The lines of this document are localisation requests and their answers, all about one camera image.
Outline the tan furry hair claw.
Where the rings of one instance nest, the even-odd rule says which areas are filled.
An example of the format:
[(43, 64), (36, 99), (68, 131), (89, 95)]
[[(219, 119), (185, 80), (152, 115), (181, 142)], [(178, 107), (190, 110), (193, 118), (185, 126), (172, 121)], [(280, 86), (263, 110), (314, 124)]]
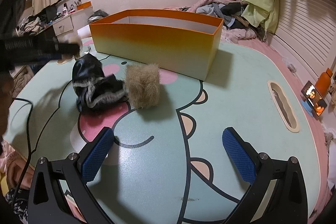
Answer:
[(136, 109), (157, 106), (160, 98), (160, 75), (157, 64), (126, 66), (125, 85), (130, 104)]

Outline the white drawer cabinet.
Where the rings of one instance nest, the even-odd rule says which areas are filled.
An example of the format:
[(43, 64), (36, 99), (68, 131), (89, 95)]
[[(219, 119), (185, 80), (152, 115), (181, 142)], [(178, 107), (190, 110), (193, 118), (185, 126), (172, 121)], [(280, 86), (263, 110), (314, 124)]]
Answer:
[(75, 11), (56, 21), (53, 21), (53, 28), (56, 36), (66, 34), (68, 32), (76, 32), (88, 24), (89, 17), (93, 14), (93, 7), (89, 6), (85, 9)]

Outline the small orange box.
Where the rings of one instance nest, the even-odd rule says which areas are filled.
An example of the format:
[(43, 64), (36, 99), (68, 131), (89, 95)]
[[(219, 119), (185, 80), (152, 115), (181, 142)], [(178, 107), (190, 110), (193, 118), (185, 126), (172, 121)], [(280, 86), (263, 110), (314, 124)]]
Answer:
[(86, 9), (88, 7), (91, 7), (91, 6), (92, 6), (91, 1), (84, 2), (84, 3), (80, 4), (80, 5), (77, 5), (77, 10)]

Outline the smartphone on blue stand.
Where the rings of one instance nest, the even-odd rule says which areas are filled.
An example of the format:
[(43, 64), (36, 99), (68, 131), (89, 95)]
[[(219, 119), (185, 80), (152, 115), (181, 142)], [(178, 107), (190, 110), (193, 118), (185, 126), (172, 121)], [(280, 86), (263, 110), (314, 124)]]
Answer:
[(322, 98), (319, 91), (315, 86), (308, 81), (302, 88), (301, 93), (303, 95), (303, 107), (311, 115), (320, 117), (322, 113), (327, 109), (327, 103)]

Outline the orange water bottle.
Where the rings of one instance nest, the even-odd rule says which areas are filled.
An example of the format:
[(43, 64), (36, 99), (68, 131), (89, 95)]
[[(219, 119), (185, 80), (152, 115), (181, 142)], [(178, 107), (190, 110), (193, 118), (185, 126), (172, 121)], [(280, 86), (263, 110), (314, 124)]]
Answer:
[(327, 68), (325, 72), (321, 73), (317, 82), (315, 83), (315, 88), (323, 98), (327, 95), (331, 85), (332, 75), (333, 72), (330, 70), (330, 68)]

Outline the orange gradient storage box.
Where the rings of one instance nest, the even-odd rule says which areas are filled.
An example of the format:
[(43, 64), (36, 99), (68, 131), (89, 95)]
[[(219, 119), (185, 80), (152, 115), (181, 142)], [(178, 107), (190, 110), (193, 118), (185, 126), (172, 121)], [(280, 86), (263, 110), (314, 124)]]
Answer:
[(89, 25), (96, 51), (204, 81), (217, 54), (221, 18), (186, 11), (133, 9)]

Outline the lime green hanging garment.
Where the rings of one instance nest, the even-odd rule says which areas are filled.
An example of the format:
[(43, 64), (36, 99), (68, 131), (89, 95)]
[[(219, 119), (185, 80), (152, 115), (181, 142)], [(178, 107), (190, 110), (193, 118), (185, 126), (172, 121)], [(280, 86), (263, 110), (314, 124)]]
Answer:
[(250, 25), (262, 26), (266, 32), (274, 34), (278, 26), (280, 0), (244, 0), (248, 5), (242, 13)]

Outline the pile of clothes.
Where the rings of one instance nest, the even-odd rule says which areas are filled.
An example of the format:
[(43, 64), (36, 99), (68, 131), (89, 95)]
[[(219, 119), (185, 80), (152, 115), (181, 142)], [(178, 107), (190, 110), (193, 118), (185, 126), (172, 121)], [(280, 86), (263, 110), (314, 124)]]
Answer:
[(251, 29), (259, 39), (263, 39), (266, 36), (266, 30), (260, 25), (252, 26), (247, 16), (243, 15), (247, 12), (247, 6), (248, 3), (244, 0), (199, 0), (188, 9), (184, 8), (183, 11), (220, 18), (229, 31)]

